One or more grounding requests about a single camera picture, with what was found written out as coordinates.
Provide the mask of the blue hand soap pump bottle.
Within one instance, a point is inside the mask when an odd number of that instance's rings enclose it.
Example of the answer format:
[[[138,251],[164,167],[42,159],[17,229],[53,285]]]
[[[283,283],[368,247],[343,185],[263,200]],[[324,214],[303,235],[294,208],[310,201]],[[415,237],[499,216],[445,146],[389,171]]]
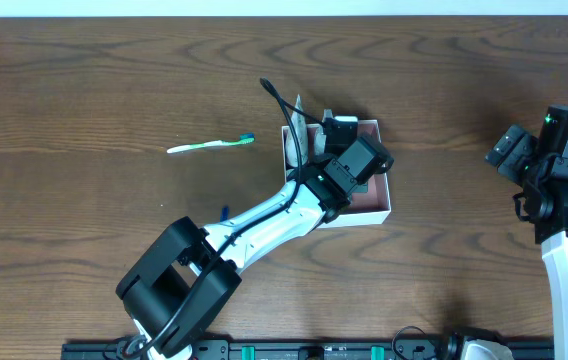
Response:
[[[313,142],[313,153],[315,157],[318,157],[325,153],[327,134],[324,126],[329,123],[329,119],[333,117],[331,109],[325,109],[323,112],[323,117],[320,125],[315,132],[314,142]]]

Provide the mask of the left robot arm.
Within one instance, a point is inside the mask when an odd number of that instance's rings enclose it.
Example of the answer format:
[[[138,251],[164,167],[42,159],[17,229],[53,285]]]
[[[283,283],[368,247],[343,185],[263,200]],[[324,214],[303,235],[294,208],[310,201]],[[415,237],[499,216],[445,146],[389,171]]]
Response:
[[[238,288],[243,270],[334,221],[356,188],[393,162],[379,140],[363,134],[340,155],[298,167],[276,195],[234,218],[202,227],[188,217],[170,224],[116,287],[140,332],[122,358],[187,352]]]

